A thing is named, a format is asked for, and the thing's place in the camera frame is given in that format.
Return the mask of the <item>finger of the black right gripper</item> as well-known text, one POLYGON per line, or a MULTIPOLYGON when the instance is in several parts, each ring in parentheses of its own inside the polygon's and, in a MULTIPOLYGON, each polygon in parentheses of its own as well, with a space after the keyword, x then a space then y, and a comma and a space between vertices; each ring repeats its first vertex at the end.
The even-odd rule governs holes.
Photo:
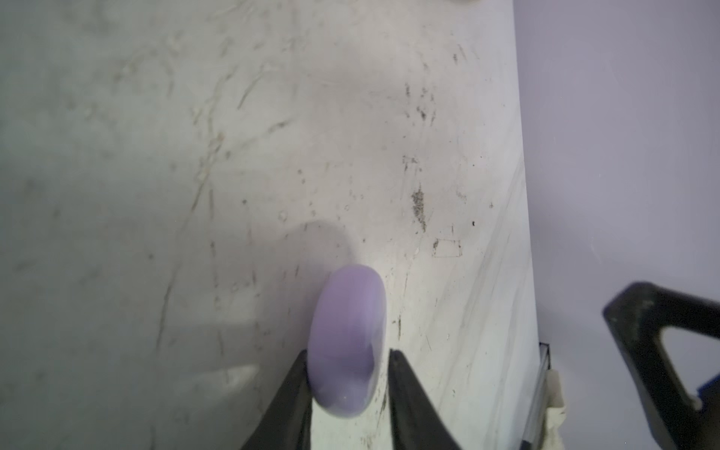
POLYGON ((663 449, 717 449, 719 377, 690 395, 661 335, 668 328, 679 328, 718 339, 719 303, 650 282, 634 282, 607 304, 603 316, 658 445, 663 449))

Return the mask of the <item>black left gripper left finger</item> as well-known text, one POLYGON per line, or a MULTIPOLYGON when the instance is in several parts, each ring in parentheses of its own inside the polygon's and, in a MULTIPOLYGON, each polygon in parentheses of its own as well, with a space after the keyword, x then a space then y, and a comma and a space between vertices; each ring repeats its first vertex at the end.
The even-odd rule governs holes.
POLYGON ((241 449, 310 450, 311 420, 308 351, 303 350, 294 360, 259 425, 241 449))

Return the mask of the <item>purple earbud charging case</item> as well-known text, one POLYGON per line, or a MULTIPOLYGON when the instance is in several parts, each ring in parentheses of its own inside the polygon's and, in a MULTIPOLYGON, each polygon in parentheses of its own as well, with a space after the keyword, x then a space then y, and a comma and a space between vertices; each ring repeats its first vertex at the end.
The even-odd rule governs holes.
POLYGON ((355 417, 371 402, 386 337, 386 290, 362 264, 332 273, 320 293, 307 343, 312 395, 333 416, 355 417))

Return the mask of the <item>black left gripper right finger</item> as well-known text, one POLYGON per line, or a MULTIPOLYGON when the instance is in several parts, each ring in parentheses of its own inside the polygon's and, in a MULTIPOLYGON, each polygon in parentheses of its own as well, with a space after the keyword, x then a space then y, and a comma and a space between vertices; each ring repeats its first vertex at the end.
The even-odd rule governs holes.
POLYGON ((400 350, 389 352, 387 377, 393 448, 459 449, 400 350))

